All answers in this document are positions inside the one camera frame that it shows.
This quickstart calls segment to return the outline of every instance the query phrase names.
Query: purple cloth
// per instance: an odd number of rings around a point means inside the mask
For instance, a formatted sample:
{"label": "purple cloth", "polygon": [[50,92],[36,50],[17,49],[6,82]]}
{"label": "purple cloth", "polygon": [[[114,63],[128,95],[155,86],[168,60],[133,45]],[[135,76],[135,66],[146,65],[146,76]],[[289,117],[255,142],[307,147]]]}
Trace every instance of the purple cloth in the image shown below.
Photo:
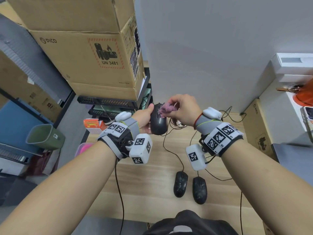
{"label": "purple cloth", "polygon": [[165,116],[163,114],[165,113],[171,113],[172,111],[177,110],[175,108],[175,106],[171,105],[170,103],[166,102],[165,104],[163,104],[163,106],[161,106],[161,108],[159,109],[159,114],[161,115],[162,118],[165,118]]}

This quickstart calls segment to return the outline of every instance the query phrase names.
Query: green trash bin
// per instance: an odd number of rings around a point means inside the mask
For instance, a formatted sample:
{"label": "green trash bin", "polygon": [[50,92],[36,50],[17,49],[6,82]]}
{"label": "green trash bin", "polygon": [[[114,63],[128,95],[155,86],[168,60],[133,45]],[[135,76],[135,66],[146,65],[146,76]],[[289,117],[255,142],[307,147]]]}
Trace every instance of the green trash bin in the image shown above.
{"label": "green trash bin", "polygon": [[53,128],[52,124],[34,126],[26,138],[27,144],[33,144],[47,150],[60,149],[64,141],[64,134]]}

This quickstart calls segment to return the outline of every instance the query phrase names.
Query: computer mouse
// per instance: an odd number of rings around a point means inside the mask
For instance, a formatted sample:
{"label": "computer mouse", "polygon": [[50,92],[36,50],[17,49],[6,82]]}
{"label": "computer mouse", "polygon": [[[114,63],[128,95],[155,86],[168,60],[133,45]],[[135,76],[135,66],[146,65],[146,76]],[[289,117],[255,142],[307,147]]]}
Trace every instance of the computer mouse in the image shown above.
{"label": "computer mouse", "polygon": [[204,204],[207,200],[207,184],[202,177],[197,176],[193,179],[193,196],[195,202],[199,205]]}
{"label": "computer mouse", "polygon": [[155,135],[162,135],[167,132],[167,118],[162,118],[159,114],[159,109],[163,104],[158,103],[154,105],[154,109],[150,117],[151,133]]}
{"label": "computer mouse", "polygon": [[188,175],[183,171],[178,171],[175,177],[174,183],[174,195],[178,198],[181,198],[186,191],[188,182]]}

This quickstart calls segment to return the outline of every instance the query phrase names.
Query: wooden desk surface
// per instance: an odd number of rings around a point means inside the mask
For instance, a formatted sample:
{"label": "wooden desk surface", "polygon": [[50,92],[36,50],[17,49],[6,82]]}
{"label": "wooden desk surface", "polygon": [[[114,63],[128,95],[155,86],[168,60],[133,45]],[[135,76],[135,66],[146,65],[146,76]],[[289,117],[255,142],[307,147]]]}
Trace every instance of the wooden desk surface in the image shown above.
{"label": "wooden desk surface", "polygon": [[[236,121],[241,120],[238,114],[231,116]],[[242,123],[231,122],[228,117],[225,118],[225,121],[232,123],[240,131],[245,131]],[[125,219],[155,223],[164,218],[175,217],[178,212],[189,209],[202,218],[225,220],[238,234],[241,234],[240,189],[233,180],[219,181],[205,170],[199,171],[199,176],[206,181],[208,198],[203,205],[198,205],[194,201],[192,181],[197,176],[197,172],[192,169],[185,152],[194,133],[192,127],[173,130],[166,136],[164,144],[168,150],[180,157],[185,166],[184,171],[189,176],[186,193],[182,198],[175,197],[173,193],[175,175],[177,171],[182,170],[182,165],[174,154],[163,148],[164,137],[151,135],[153,147],[149,162],[146,165],[135,165],[130,158],[123,159],[118,163],[116,170],[124,202]],[[87,142],[95,142],[97,136],[90,134]],[[192,144],[197,143],[199,139],[200,133],[197,132]],[[220,179],[230,178],[222,160],[218,157],[210,162],[207,170]],[[88,213],[122,218],[122,205],[114,172]],[[262,220],[244,196],[242,200],[242,224],[245,234],[264,235]]]}

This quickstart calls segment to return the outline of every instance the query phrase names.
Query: small orange box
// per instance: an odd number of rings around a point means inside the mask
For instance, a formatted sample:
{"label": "small orange box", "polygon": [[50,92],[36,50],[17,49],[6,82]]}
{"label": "small orange box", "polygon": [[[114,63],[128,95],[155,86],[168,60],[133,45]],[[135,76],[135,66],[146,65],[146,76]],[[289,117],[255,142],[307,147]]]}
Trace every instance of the small orange box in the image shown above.
{"label": "small orange box", "polygon": [[84,126],[91,134],[100,134],[107,128],[102,120],[84,119]]}

